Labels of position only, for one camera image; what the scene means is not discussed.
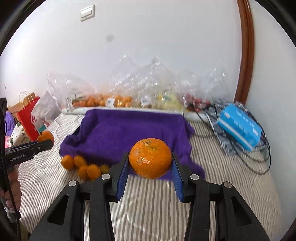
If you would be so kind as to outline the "person's left hand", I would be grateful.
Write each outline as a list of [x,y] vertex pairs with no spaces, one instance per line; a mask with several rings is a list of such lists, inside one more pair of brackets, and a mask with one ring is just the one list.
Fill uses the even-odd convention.
[[[18,167],[14,167],[13,171],[11,171],[8,174],[8,177],[9,177],[13,199],[15,201],[16,210],[19,210],[22,202],[21,201],[22,192],[20,190],[20,187],[21,187],[20,182],[18,181],[18,177],[19,177]],[[9,191],[4,192],[1,189],[1,197],[3,197],[6,200],[7,207],[12,209],[14,208]]]

